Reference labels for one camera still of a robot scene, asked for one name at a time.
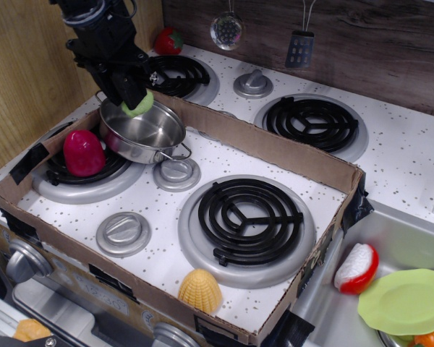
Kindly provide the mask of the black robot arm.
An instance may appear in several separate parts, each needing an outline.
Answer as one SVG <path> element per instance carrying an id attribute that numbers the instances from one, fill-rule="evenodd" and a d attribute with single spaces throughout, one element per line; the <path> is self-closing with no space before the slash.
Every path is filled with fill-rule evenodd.
<path id="1" fill-rule="evenodd" d="M 85 69 L 115 105 L 137 108 L 147 95 L 143 82 L 135 76 L 141 69 L 149 72 L 148 55 L 135 43 L 137 34 L 132 18 L 137 2 L 51 1 L 59 6 L 64 24 L 76 38 L 66 48 L 78 67 Z"/>

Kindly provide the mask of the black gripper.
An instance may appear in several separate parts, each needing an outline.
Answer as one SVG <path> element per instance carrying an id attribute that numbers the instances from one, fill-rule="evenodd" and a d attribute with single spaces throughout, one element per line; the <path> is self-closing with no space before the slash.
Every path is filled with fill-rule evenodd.
<path id="1" fill-rule="evenodd" d="M 77 37 L 67 43 L 75 61 L 91 73 L 116 106 L 134 110 L 147 95 L 138 75 L 150 76 L 148 55 L 135 44 L 137 31 L 129 16 L 66 16 Z"/>

